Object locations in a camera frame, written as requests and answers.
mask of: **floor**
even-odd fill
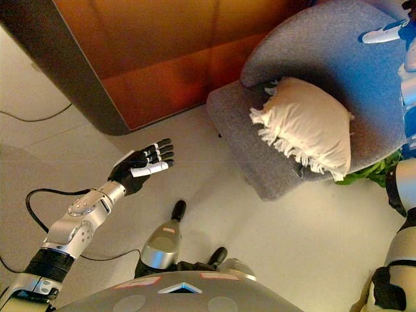
[[[388,206],[385,190],[370,181],[347,187],[304,183],[278,201],[262,202],[218,138],[204,106],[126,136],[101,134],[75,107],[45,122],[21,123],[6,116],[0,122],[0,252],[18,270],[45,236],[25,210],[30,190],[98,187],[122,155],[165,137],[175,145],[175,166],[123,199],[86,255],[141,248],[168,220],[175,202],[184,199],[188,210],[180,260],[206,261],[225,246],[230,257],[251,266],[260,283],[304,311],[349,311],[403,223]],[[32,206],[51,225],[72,200],[37,194]],[[137,257],[78,260],[55,306],[131,279]],[[1,290],[14,276],[0,266]]]

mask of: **gray armchair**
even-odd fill
[[[240,81],[212,91],[209,116],[227,140],[248,182],[262,200],[276,200],[303,181],[328,179],[296,167],[270,148],[252,125],[250,108],[262,109],[263,83],[283,76],[327,91],[356,117],[351,122],[350,172],[370,166],[403,145],[399,66],[404,42],[365,45],[364,31],[394,20],[368,3],[333,0],[313,6],[277,26],[253,51]]]

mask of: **green plant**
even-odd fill
[[[382,161],[379,161],[370,167],[361,169],[360,171],[354,172],[353,174],[348,174],[344,178],[344,181],[337,181],[335,183],[338,185],[349,185],[358,179],[367,178],[385,188],[385,173],[390,166],[394,166],[401,160],[403,160],[401,151],[395,151]]]

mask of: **cable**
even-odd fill
[[[87,257],[85,255],[81,255],[81,257],[84,258],[84,259],[87,259],[87,260],[91,260],[91,261],[110,261],[110,260],[114,260],[114,259],[123,257],[124,255],[130,254],[132,252],[138,252],[138,255],[140,257],[142,257],[142,253],[140,252],[139,249],[132,249],[132,250],[129,250],[128,252],[122,253],[121,255],[117,255],[117,256],[115,256],[113,258],[107,258],[107,259],[94,259],[94,258],[89,258],[89,257]]]
[[[67,107],[65,107],[64,109],[62,109],[62,110],[58,111],[56,114],[53,114],[52,116],[45,117],[45,118],[40,118],[40,119],[33,119],[33,120],[31,120],[31,119],[23,119],[23,118],[20,118],[20,117],[14,116],[13,114],[11,114],[11,113],[9,113],[9,112],[5,112],[5,111],[3,111],[3,110],[0,110],[0,113],[1,113],[1,114],[4,114],[4,115],[7,115],[7,116],[9,116],[9,117],[12,117],[12,118],[14,118],[14,119],[20,120],[21,122],[42,122],[42,121],[44,121],[44,120],[48,120],[48,119],[51,119],[51,118],[53,118],[53,117],[58,116],[59,114],[62,114],[64,111],[66,111],[66,110],[67,110],[68,108],[70,108],[71,106],[72,106],[72,103],[70,103],[70,104],[69,104]]]
[[[64,192],[62,190],[53,190],[52,188],[38,188],[36,190],[31,191],[30,193],[28,193],[28,195],[26,196],[26,208],[27,211],[29,212],[30,216],[33,218],[33,220],[46,232],[49,232],[49,228],[38,218],[38,216],[34,213],[32,207],[31,207],[31,197],[38,193],[38,192],[49,192],[49,193],[55,193],[55,194],[60,194],[60,195],[84,195],[89,193],[91,190],[89,188],[86,188],[85,190],[79,190],[77,192]],[[123,257],[124,255],[130,254],[131,252],[138,252],[139,256],[142,256],[140,253],[140,250],[138,249],[133,249],[133,250],[129,250],[128,252],[122,253],[121,255],[117,255],[115,257],[111,257],[108,259],[94,259],[94,258],[90,258],[87,257],[85,255],[81,255],[82,258],[87,259],[87,260],[91,260],[91,261],[110,261],[110,260],[114,260],[120,257]]]
[[[1,299],[1,297],[3,297],[3,295],[5,294],[5,292],[7,292],[7,289],[8,289],[8,286],[1,292],[0,299]]]
[[[55,193],[55,194],[60,194],[60,195],[84,195],[88,192],[90,192],[91,190],[89,188],[85,189],[85,190],[79,190],[77,192],[63,192],[61,190],[53,190],[52,188],[38,188],[36,190],[31,191],[30,193],[28,193],[28,195],[26,196],[26,209],[27,212],[29,212],[30,216],[33,218],[33,220],[47,233],[49,232],[49,229],[47,228],[47,226],[38,218],[38,216],[34,213],[34,211],[32,210],[31,207],[31,197],[39,192],[49,192],[49,193]]]
[[[13,270],[12,268],[10,268],[4,261],[3,261],[3,259],[1,258],[1,255],[0,255],[0,262],[1,262],[1,264],[2,265],[4,265],[5,266],[5,268],[8,270],[8,271],[10,271],[11,273],[22,273],[23,271],[16,271],[16,270]]]

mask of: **pillow fringe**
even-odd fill
[[[250,109],[251,114],[250,118],[252,119],[253,124],[263,124],[264,125],[264,114],[263,111],[257,109]],[[334,172],[328,167],[324,166],[316,159],[306,155],[300,148],[297,148],[291,144],[288,140],[284,138],[278,138],[275,132],[271,128],[264,127],[259,130],[259,136],[261,140],[265,141],[269,146],[273,145],[278,151],[283,152],[287,158],[293,156],[297,163],[302,164],[302,166],[310,166],[312,172],[318,174],[324,174],[325,171],[329,171],[333,176],[335,181],[342,181],[344,175],[339,172]]]

